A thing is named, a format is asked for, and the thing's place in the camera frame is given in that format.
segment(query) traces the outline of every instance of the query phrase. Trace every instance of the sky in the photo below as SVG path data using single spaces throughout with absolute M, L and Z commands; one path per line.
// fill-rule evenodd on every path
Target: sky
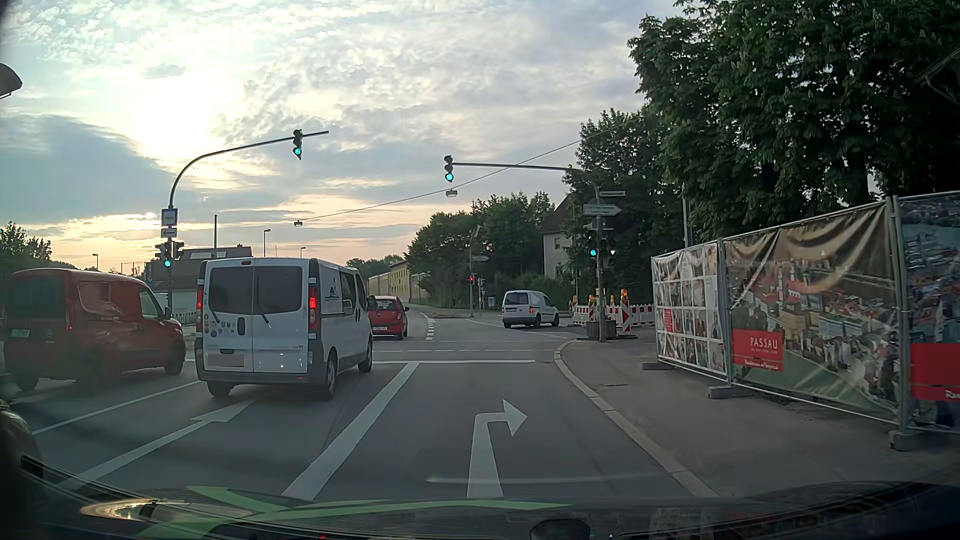
M 54 259 L 129 271 L 154 257 L 175 194 L 179 240 L 335 262 L 403 254 L 437 211 L 493 194 L 566 193 L 560 173 L 505 171 L 444 190 L 445 155 L 518 162 L 636 110 L 626 42 L 672 0 L 53 0 L 14 2 L 0 62 L 0 221 Z M 576 145 L 533 161 L 572 164 Z M 491 172 L 458 168 L 454 184 Z

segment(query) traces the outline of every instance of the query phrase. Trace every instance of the tire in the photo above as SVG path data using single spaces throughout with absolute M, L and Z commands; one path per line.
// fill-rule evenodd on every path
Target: tire
M 225 398 L 230 395 L 230 390 L 232 389 L 232 382 L 223 382 L 221 380 L 208 380 L 206 382 L 206 391 L 214 398 Z
M 32 373 L 14 373 L 13 374 L 13 383 L 16 384 L 16 387 L 24 392 L 28 392 L 36 388 L 36 383 L 39 381 L 39 377 Z
M 324 374 L 324 382 L 322 384 L 317 384 L 312 388 L 314 395 L 317 399 L 322 402 L 328 402 L 333 399 L 333 395 L 337 390 L 337 356 L 334 353 L 330 353 L 330 357 L 326 360 Z
M 89 352 L 81 359 L 81 373 L 75 381 L 82 393 L 93 395 L 104 383 L 104 360 L 99 353 Z
M 357 369 L 360 370 L 360 373 L 369 373 L 373 369 L 373 343 L 367 343 L 367 357 L 364 358 L 362 362 L 357 364 Z
M 179 375 L 183 371 L 183 362 L 186 359 L 186 347 L 182 343 L 174 343 L 170 358 L 163 365 L 163 371 L 170 377 Z

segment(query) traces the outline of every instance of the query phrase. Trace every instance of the asphalt road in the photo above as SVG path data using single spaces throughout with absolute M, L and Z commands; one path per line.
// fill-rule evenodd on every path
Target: asphalt road
M 553 363 L 579 332 L 415 308 L 410 336 L 377 339 L 372 371 L 343 374 L 331 402 L 252 385 L 214 400 L 188 363 L 177 377 L 127 374 L 89 398 L 42 381 L 13 408 L 50 464 L 144 494 L 200 485 L 316 501 L 689 496 Z

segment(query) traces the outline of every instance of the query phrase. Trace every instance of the rear bumper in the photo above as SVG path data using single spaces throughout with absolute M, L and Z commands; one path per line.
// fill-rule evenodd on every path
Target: rear bumper
M 311 339 L 309 350 L 316 346 L 323 351 L 320 339 Z M 194 342 L 194 366 L 197 368 L 197 379 L 214 380 L 217 382 L 234 382 L 236 384 L 323 384 L 326 383 L 323 353 L 314 354 L 313 363 L 307 366 L 306 373 L 262 373 L 247 371 L 209 371 L 204 369 L 203 362 L 204 339 L 198 337 Z

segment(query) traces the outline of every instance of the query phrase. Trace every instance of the white car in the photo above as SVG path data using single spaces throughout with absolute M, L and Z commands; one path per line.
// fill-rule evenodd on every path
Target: white car
M 503 328 L 513 325 L 539 327 L 550 323 L 560 325 L 560 311 L 550 298 L 538 290 L 512 290 L 503 295 L 503 308 L 500 309 Z
M 372 368 L 369 297 L 354 268 L 316 258 L 221 258 L 197 279 L 197 377 L 214 397 L 237 384 L 305 384 L 333 398 L 337 375 Z

